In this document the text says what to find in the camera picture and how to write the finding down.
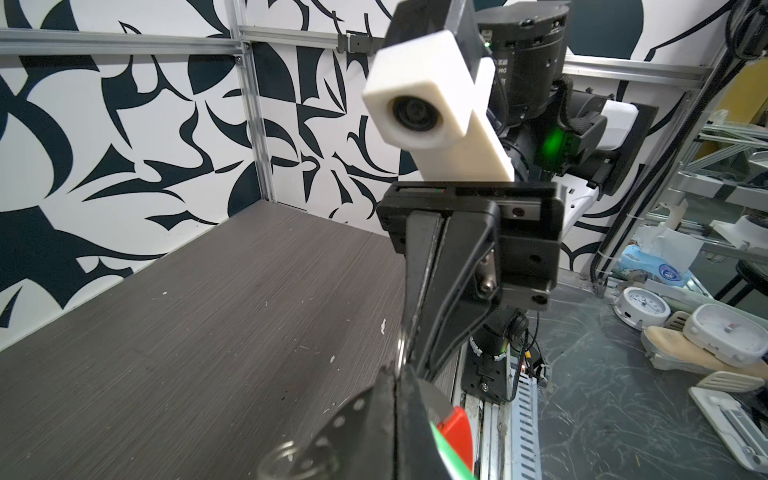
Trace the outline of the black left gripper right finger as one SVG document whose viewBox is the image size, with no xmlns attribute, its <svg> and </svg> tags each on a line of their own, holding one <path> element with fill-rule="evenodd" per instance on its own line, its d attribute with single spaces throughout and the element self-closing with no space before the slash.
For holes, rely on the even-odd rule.
<svg viewBox="0 0 768 480">
<path fill-rule="evenodd" d="M 418 379 L 404 366 L 395 384 L 395 472 L 397 479 L 450 479 L 437 448 Z"/>
</svg>

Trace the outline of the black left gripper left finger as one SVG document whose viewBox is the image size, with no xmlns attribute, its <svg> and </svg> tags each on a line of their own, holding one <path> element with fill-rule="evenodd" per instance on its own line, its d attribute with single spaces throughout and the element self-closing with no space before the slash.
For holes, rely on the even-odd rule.
<svg viewBox="0 0 768 480">
<path fill-rule="evenodd" d="M 340 415 L 338 479 L 395 478 L 395 376 L 381 368 L 371 387 L 349 400 Z"/>
</svg>

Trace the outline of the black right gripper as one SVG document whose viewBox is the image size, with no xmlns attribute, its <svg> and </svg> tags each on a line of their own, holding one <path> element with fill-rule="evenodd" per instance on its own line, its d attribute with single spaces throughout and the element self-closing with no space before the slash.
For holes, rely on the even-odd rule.
<svg viewBox="0 0 768 480">
<path fill-rule="evenodd" d="M 543 311 L 557 285 L 566 188 L 553 182 L 396 182 L 377 206 L 405 253 L 403 358 L 440 375 L 502 303 Z"/>
</svg>

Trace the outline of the green capped key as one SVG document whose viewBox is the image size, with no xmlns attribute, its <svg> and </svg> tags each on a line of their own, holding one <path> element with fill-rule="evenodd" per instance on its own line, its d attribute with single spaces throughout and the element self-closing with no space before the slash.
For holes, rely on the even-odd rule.
<svg viewBox="0 0 768 480">
<path fill-rule="evenodd" d="M 451 480 L 472 480 L 473 474 L 435 424 L 430 424 L 437 451 Z"/>
</svg>

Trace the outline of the red capped key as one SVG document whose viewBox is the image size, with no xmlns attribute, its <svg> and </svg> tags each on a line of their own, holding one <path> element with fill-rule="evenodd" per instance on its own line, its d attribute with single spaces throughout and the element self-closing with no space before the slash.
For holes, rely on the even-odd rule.
<svg viewBox="0 0 768 480">
<path fill-rule="evenodd" d="M 473 474 L 473 435 L 465 410 L 462 407 L 455 406 L 452 411 L 437 424 L 437 428 Z"/>
</svg>

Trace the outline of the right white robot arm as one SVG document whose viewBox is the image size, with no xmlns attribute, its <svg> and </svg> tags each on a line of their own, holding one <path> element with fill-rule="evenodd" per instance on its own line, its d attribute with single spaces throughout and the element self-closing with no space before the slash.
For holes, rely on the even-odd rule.
<svg viewBox="0 0 768 480">
<path fill-rule="evenodd" d="M 654 109 L 574 88 L 568 14 L 469 1 L 393 14 L 362 98 L 420 174 L 376 209 L 406 260 L 396 371 L 431 380 L 501 309 L 545 308 L 563 236 L 639 152 Z"/>
</svg>

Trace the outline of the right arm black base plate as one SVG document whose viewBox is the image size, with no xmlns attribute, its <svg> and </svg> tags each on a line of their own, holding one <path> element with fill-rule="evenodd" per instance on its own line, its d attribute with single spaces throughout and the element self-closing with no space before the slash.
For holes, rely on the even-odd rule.
<svg viewBox="0 0 768 480">
<path fill-rule="evenodd" d="M 513 400 L 513 367 L 528 345 L 529 323 L 523 310 L 500 309 L 470 337 L 461 377 L 466 394 L 492 404 Z"/>
</svg>

